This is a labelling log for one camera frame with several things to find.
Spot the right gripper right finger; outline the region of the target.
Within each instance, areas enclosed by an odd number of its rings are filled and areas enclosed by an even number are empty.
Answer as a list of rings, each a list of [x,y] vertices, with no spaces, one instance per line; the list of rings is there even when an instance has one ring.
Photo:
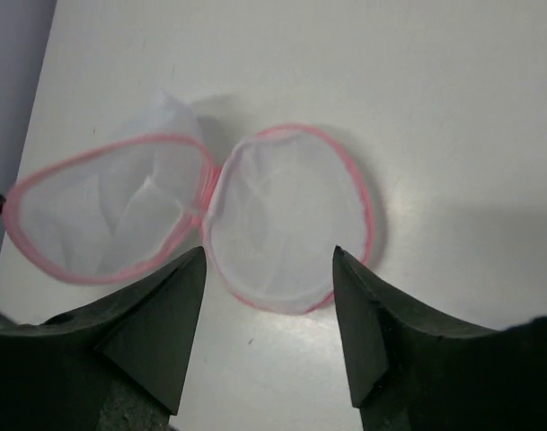
[[[333,254],[352,405],[366,430],[547,430],[547,316],[462,321]]]

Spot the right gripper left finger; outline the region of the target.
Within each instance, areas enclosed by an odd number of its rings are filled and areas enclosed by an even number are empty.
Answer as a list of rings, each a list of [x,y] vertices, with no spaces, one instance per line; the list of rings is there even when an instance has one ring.
[[[206,254],[196,247],[39,325],[0,313],[0,430],[168,429],[206,275]]]

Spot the white mesh laundry bag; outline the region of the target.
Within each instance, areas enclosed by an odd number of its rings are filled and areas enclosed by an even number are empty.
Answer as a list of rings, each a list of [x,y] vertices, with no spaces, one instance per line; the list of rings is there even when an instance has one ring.
[[[196,114],[166,92],[115,142],[18,182],[3,219],[31,263],[78,285],[151,273],[198,231],[233,296],[284,314],[328,303],[334,249],[364,261],[374,239],[363,177],[330,134],[266,128],[217,163]]]

